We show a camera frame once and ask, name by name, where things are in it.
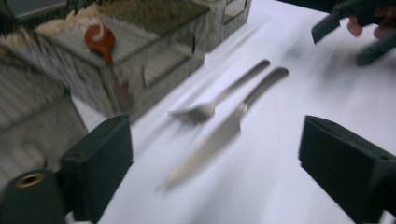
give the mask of finger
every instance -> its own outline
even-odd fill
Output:
[[[353,36],[359,36],[363,32],[363,28],[358,25],[358,17],[356,16],[351,16],[349,18],[347,29]]]

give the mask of tray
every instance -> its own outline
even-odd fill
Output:
[[[210,52],[248,21],[252,0],[191,0],[209,7],[206,52]]]
[[[140,8],[150,4],[161,13],[135,10],[131,3]],[[174,9],[185,13],[165,13]],[[19,30],[23,47],[13,51],[62,81],[97,111],[109,117],[128,113],[133,123],[204,63],[207,13],[206,7],[178,0],[104,2],[69,15],[67,25],[55,21],[56,29],[50,32],[45,25],[52,21],[34,32]],[[85,30],[94,23],[102,23],[116,37],[112,57],[118,81],[111,78],[101,55],[85,45]],[[134,99],[127,108],[113,91],[114,85],[126,82],[127,95]]]

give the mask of person's hand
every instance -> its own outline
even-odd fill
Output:
[[[385,17],[374,31],[376,38],[383,37],[389,30],[396,29],[396,7],[382,6],[375,11],[376,17]],[[356,16],[349,17],[347,25],[348,31],[353,36],[359,36],[363,32],[363,28],[358,25],[358,18]]]

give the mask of knife blade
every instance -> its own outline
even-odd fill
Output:
[[[266,76],[260,84],[233,110],[215,131],[206,138],[192,153],[176,167],[161,184],[161,189],[170,189],[183,180],[198,173],[216,155],[218,155],[232,140],[240,134],[240,121],[248,110],[273,84],[286,77],[289,70],[278,67]]]

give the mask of knife handle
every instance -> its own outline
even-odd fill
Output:
[[[284,67],[276,68],[257,85],[242,103],[249,109],[269,87],[286,77],[288,73],[289,70]]]

